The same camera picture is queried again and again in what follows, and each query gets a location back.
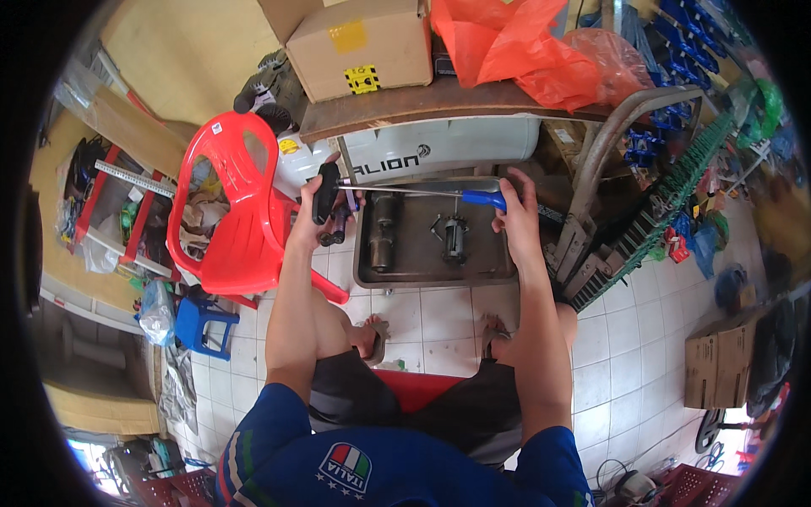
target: white tile floor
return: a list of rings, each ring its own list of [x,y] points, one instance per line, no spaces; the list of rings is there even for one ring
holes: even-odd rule
[[[731,242],[715,256],[715,274],[739,262],[763,294],[765,274],[749,208],[727,203],[724,215]],[[342,245],[320,248],[313,266],[350,292],[343,309],[353,322],[371,313],[389,321],[386,362],[401,360],[410,372],[472,376],[481,359],[484,314],[496,313],[509,331],[517,329],[517,285],[395,290],[385,296],[354,283],[352,245],[349,237]],[[703,412],[683,406],[684,339],[721,316],[714,278],[705,280],[692,256],[681,264],[647,260],[626,281],[579,314],[572,351],[573,429],[593,485],[606,458],[626,463],[636,458],[633,467],[643,471],[670,456],[695,463],[693,439]],[[216,460],[256,400],[264,384],[264,330],[274,296],[264,294],[258,311],[241,308],[230,362],[193,354],[199,435],[185,425],[171,428],[193,457]],[[516,462],[511,458],[507,467]]]

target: metal shaft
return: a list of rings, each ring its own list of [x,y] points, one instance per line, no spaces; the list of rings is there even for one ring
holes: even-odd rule
[[[356,187],[353,185],[338,185],[341,190],[368,190],[378,192],[400,192],[403,194],[421,194],[421,195],[441,195],[443,197],[459,198],[461,194],[458,192],[438,192],[428,190],[414,190],[412,188],[398,188],[398,187]]]

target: blue plastic stool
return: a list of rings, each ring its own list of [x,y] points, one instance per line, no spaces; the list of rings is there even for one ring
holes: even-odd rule
[[[222,336],[222,348],[219,350],[208,348],[203,343],[205,337],[203,330],[205,323],[209,321],[225,322],[225,334]],[[232,324],[239,324],[239,315],[225,312],[213,301],[184,298],[178,308],[174,332],[187,349],[229,361],[231,354],[225,351],[225,345],[228,343],[228,333]]]

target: person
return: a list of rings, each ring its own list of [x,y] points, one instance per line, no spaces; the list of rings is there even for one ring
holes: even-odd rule
[[[521,171],[500,189],[521,287],[512,339],[497,320],[478,373],[402,414],[363,362],[374,318],[354,327],[311,288],[321,178],[301,188],[268,322],[267,380],[217,466],[217,505],[592,505],[571,431],[574,310],[552,297],[534,184]],[[500,471],[519,447],[513,474]]]

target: blue screwdriver handle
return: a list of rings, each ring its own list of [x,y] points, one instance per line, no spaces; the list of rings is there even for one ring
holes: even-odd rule
[[[501,195],[501,192],[463,190],[461,191],[461,202],[492,206],[501,211],[507,211],[507,201],[504,200],[504,196]]]

